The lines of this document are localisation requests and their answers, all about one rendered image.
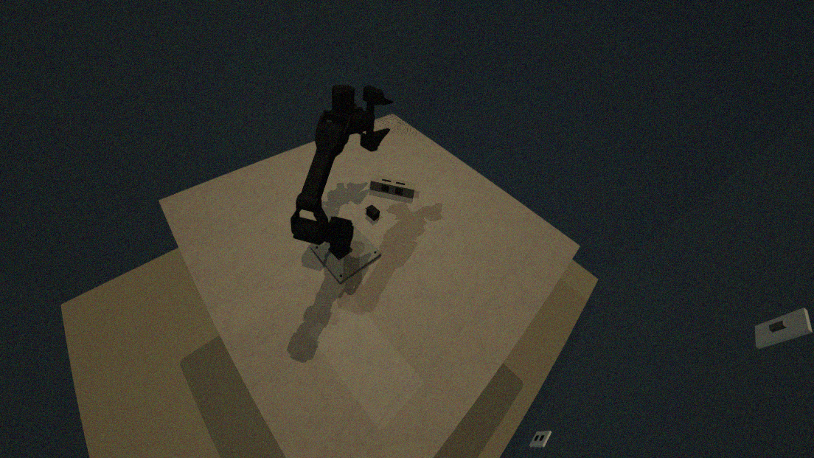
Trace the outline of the black two-prong plug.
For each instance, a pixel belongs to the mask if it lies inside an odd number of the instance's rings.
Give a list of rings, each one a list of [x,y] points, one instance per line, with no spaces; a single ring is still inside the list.
[[[377,220],[379,218],[379,210],[375,208],[373,205],[367,206],[366,214],[371,218],[371,220]]]

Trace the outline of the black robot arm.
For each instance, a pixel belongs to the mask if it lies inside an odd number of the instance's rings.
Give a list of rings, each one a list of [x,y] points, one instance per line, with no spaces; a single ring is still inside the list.
[[[353,226],[351,220],[336,216],[331,217],[328,223],[321,207],[321,197],[335,157],[343,152],[349,135],[357,133],[357,119],[351,114],[361,111],[362,107],[354,103],[354,90],[352,86],[333,86],[332,109],[327,109],[319,117],[316,154],[301,193],[296,198],[296,211],[291,218],[291,231],[295,239],[318,245],[329,242],[329,250],[338,260],[352,252]],[[326,122],[327,119],[332,122]],[[316,221],[300,218],[301,209],[312,211]]]

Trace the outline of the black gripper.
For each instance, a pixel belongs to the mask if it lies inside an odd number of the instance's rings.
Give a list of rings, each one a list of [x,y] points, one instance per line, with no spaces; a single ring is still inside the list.
[[[386,128],[373,132],[375,105],[388,105],[393,101],[384,98],[383,90],[371,85],[363,86],[363,101],[367,101],[366,111],[361,109],[360,112],[351,115],[357,119],[357,133],[361,135],[360,146],[369,151],[375,151],[378,149],[379,142],[382,142],[390,131],[390,129]],[[363,134],[364,131],[366,131],[366,135]]]

